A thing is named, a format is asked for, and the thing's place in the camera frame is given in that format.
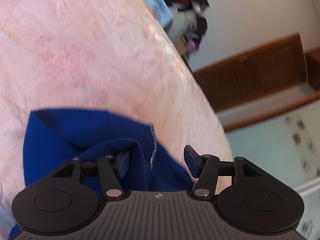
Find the clothes pile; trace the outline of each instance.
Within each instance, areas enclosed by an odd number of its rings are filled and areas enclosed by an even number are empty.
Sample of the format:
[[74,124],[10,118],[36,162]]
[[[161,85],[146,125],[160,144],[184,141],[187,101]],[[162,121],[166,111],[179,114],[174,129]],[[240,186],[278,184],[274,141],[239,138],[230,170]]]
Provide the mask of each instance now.
[[186,59],[199,49],[207,31],[202,13],[209,7],[208,0],[142,0],[158,20],[179,54]]

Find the wood trim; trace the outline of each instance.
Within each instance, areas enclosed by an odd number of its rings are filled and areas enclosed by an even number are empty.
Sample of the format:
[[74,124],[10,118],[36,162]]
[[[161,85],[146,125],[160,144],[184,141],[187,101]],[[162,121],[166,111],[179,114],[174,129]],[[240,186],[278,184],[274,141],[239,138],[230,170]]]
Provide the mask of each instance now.
[[244,52],[241,52],[240,54],[236,54],[232,57],[228,57],[226,59],[223,59],[221,61],[218,61],[212,65],[208,65],[208,66],[205,66],[204,68],[200,69],[200,70],[197,70],[193,73],[193,75],[195,76],[196,78],[196,75],[197,74],[204,74],[208,71],[211,71],[211,68],[216,68],[216,67],[219,67],[221,65],[225,65],[227,63],[232,63],[233,61],[235,60],[239,60],[239,58],[241,57],[245,57],[245,56],[251,56],[251,55],[254,55],[258,52],[261,52],[261,51],[264,51],[266,49],[271,49],[273,48],[274,46],[278,46],[278,45],[282,45],[282,44],[286,44],[288,43],[289,41],[292,41],[292,40],[298,40],[300,41],[300,35],[299,33],[296,33],[296,34],[293,34],[293,35],[290,35],[288,37],[285,37],[281,40],[278,40],[278,41],[272,41],[272,42],[269,42],[265,45],[258,45],[258,46],[255,46],[253,47],[252,49],[248,49],[247,51],[244,51]]
[[261,115],[258,115],[258,116],[252,117],[252,118],[248,118],[246,120],[241,120],[239,122],[235,122],[232,124],[227,124],[227,125],[224,125],[223,128],[224,128],[225,132],[230,132],[232,130],[243,128],[243,127],[251,125],[251,124],[256,124],[256,123],[274,118],[276,116],[287,113],[289,111],[292,111],[296,108],[299,108],[301,106],[304,106],[306,104],[309,104],[309,103],[316,101],[316,100],[319,100],[319,99],[320,99],[320,91],[317,91],[317,92],[315,92],[315,93],[313,93],[313,94],[311,94],[301,100],[298,100],[298,101],[291,103],[287,106],[283,106],[277,110],[273,110],[268,113],[261,114]]
[[300,38],[300,34],[298,33],[298,40],[299,40],[299,50],[300,50],[300,55],[301,55],[301,60],[303,60],[302,64],[304,66],[303,68],[303,77],[304,80],[307,81],[308,80],[308,71],[307,71],[307,62],[306,62],[306,57],[304,55],[304,51],[303,51],[303,46],[302,46],[302,41]]

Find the blue fabric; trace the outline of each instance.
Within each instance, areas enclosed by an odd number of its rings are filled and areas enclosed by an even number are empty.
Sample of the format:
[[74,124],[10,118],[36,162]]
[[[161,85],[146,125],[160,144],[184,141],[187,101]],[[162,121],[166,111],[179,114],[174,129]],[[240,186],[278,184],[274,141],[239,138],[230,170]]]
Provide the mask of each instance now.
[[[78,156],[84,162],[129,150],[129,169],[119,180],[124,191],[190,191],[188,173],[157,143],[150,169],[154,139],[149,126],[106,111],[49,109],[30,113],[24,145],[26,186]],[[97,181],[85,184],[98,192]],[[10,236],[17,232],[15,227]]]
[[168,6],[163,0],[142,0],[152,11],[162,28],[166,28],[173,22],[173,16]]

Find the black device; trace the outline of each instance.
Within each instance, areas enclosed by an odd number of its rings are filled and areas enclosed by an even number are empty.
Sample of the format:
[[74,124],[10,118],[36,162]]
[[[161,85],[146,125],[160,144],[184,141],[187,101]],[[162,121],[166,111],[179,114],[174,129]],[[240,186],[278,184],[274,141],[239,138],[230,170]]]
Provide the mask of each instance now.
[[[90,163],[74,157],[22,190],[12,203],[21,229],[14,239],[303,239],[295,232],[304,211],[301,197],[245,158],[223,162],[186,146],[186,164],[199,178],[191,193],[125,195],[118,178],[128,156]],[[99,177],[102,195],[83,185],[87,176]],[[232,185],[215,195],[218,176],[231,176]]]

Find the metal pin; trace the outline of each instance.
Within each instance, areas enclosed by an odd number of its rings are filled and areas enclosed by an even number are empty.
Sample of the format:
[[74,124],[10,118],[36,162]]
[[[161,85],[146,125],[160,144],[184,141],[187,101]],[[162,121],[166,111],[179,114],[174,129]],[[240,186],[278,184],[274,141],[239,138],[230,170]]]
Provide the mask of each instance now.
[[210,194],[210,191],[206,188],[198,188],[194,191],[194,194],[198,197],[206,197]]

